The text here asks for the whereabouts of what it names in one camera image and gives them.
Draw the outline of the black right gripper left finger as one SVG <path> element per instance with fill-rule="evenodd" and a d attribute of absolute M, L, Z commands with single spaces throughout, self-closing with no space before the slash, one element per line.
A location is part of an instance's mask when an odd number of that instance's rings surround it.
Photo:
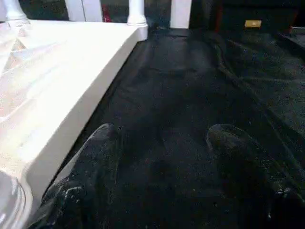
<path fill-rule="evenodd" d="M 30 229 L 107 229 L 122 155 L 120 131 L 102 124 L 70 163 L 70 173 L 45 193 Z"/>

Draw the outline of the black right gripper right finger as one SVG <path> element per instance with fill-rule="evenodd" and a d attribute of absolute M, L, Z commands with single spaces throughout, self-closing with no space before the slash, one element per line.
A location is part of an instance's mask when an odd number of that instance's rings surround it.
<path fill-rule="evenodd" d="M 305 177 L 273 159 L 246 131 L 215 124 L 206 134 L 218 175 L 229 198 L 238 201 L 241 229 L 303 229 Z"/>

